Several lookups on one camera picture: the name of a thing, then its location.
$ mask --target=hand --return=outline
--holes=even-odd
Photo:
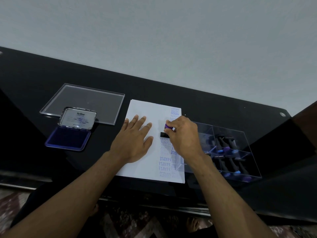
[[[175,130],[166,128],[164,132],[170,137],[176,152],[187,162],[191,158],[204,154],[200,146],[197,124],[184,116],[180,116],[172,122],[166,120],[166,124],[175,128]]]
[[[153,142],[153,136],[144,141],[152,123],[148,123],[140,130],[146,117],[143,116],[139,121],[138,118],[138,115],[134,116],[130,123],[128,119],[125,119],[120,132],[110,147],[111,155],[123,159],[125,163],[133,163],[141,159]]]

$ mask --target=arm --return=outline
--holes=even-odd
[[[175,150],[186,160],[200,184],[218,236],[221,238],[276,237],[248,204],[228,184],[201,149],[197,125],[181,116],[170,122],[166,132]]]
[[[141,130],[146,117],[126,119],[110,151],[80,177],[42,204],[7,233],[6,237],[76,237],[106,186],[129,162],[143,157],[153,137],[145,142],[152,124]]]

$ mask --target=white paper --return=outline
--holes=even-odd
[[[126,164],[117,173],[140,179],[185,183],[184,171],[175,170],[175,150],[167,138],[161,138],[166,120],[175,120],[182,115],[180,108],[161,104],[131,100],[126,117],[131,121],[138,114],[139,118],[146,116],[144,125],[152,123],[148,136],[153,136],[152,146],[147,154],[134,163]]]

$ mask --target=gray wall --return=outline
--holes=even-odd
[[[317,100],[316,7],[317,0],[0,0],[0,46],[295,115]]]

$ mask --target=purple stamp handle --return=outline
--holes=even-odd
[[[166,129],[166,128],[173,129],[173,127],[169,127],[169,126],[167,126],[167,124],[165,124],[164,129]]]

